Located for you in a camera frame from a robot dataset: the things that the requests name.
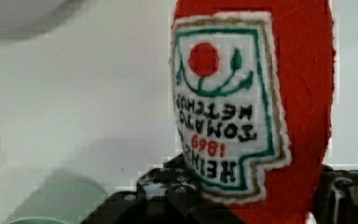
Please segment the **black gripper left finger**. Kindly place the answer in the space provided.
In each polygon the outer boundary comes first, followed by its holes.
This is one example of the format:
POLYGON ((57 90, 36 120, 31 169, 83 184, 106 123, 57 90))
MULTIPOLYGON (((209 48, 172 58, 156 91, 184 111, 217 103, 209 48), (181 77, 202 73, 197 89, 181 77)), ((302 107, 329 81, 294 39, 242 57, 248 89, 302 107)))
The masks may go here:
POLYGON ((226 206, 200 196, 179 155, 141 176, 135 191, 109 196, 81 224, 245 224, 226 206))

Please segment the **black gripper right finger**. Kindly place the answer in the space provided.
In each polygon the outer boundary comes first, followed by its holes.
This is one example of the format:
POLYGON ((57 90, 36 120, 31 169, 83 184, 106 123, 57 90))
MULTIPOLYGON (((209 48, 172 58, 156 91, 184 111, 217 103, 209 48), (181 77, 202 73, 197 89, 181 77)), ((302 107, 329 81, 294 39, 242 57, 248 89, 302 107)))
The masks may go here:
POLYGON ((358 170, 325 165, 311 213, 317 224, 358 224, 358 170))

